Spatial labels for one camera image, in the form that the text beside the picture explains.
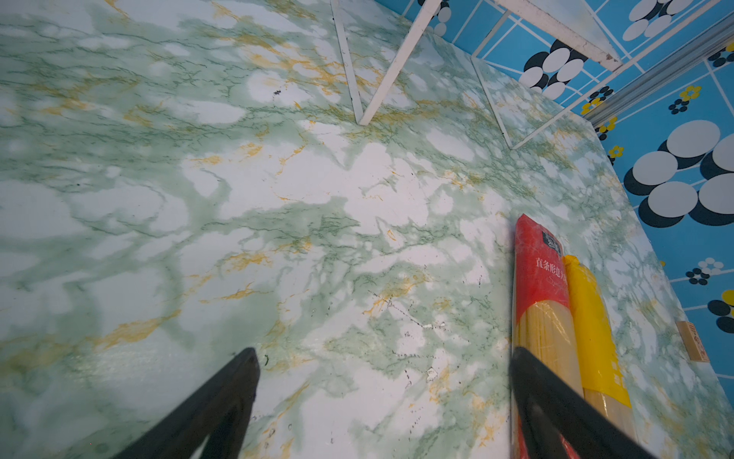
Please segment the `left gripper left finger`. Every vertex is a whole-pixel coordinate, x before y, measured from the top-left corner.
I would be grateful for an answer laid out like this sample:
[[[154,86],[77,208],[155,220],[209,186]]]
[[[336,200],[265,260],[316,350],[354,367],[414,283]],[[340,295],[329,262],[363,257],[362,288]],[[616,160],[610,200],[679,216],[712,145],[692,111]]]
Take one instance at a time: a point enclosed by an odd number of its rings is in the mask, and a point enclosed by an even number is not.
[[[236,458],[260,379],[256,351],[246,348],[118,458]]]

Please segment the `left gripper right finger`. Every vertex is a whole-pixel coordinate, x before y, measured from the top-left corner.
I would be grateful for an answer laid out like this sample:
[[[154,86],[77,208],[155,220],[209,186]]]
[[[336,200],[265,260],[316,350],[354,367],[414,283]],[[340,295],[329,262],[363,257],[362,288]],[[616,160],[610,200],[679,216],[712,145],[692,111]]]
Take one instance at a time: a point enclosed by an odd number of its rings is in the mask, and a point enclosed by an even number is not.
[[[523,458],[650,458],[524,347],[512,352],[510,382]]]

